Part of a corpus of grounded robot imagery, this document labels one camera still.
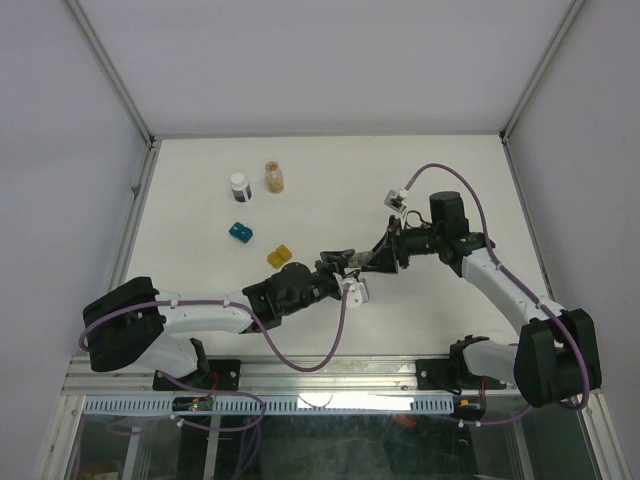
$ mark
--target table surface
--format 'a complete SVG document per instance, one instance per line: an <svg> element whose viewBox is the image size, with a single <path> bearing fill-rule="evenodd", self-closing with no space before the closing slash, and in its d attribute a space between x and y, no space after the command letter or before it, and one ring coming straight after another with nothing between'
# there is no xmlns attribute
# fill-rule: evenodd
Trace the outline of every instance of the table surface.
<svg viewBox="0 0 640 480"><path fill-rule="evenodd" d="M284 174L280 194L267 191L264 164ZM458 170L476 189L489 231L505 259L531 285L542 275L513 179L497 136L309 137L165 140L134 246L128 278L148 275L156 288L213 298L273 275L267 255L281 244L312 268L322 250L369 250L382 237L390 189L423 164ZM233 199L229 177L247 175L253 198ZM480 230L464 186L428 170L411 190L411 208L429 218L428 196L460 191L471 229ZM253 229L248 244L228 230ZM399 275L367 274L371 300L348 310L338 354L426 355L448 352L465 335L513 342L498 310L436 256L416 257ZM283 319L270 333L285 354L325 354L340 305L327 299ZM262 335L199 332L210 355L271 354Z"/></svg>

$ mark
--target pill bottle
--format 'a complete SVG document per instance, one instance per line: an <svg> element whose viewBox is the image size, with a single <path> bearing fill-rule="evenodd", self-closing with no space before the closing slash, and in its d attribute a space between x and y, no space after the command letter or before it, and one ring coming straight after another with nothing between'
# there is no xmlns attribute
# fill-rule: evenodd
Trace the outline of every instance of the pill bottle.
<svg viewBox="0 0 640 480"><path fill-rule="evenodd" d="M231 191L233 198L238 202L248 202L251 200L251 187L249 180L243 173L237 172L231 175Z"/></svg>
<svg viewBox="0 0 640 480"><path fill-rule="evenodd" d="M271 193L280 193L284 190L284 178L278 162L267 162L264 166L267 188Z"/></svg>

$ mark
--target blue object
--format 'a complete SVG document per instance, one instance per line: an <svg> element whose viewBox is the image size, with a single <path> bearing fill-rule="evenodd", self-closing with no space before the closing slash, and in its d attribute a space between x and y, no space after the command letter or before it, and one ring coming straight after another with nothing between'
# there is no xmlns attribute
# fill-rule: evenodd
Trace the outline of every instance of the blue object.
<svg viewBox="0 0 640 480"><path fill-rule="evenodd" d="M253 230L249 227L245 227L240 222L233 224L233 227L229 229L229 233L232 237L237 238L242 243L247 243L253 237Z"/></svg>

